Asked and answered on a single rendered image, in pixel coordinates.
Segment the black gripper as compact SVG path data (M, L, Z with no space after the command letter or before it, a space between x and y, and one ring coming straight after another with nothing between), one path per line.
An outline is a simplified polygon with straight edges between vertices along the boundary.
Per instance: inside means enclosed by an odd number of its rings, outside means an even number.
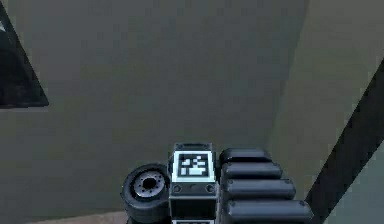
M121 190L127 224L169 224L169 183L163 164L146 164L131 171Z

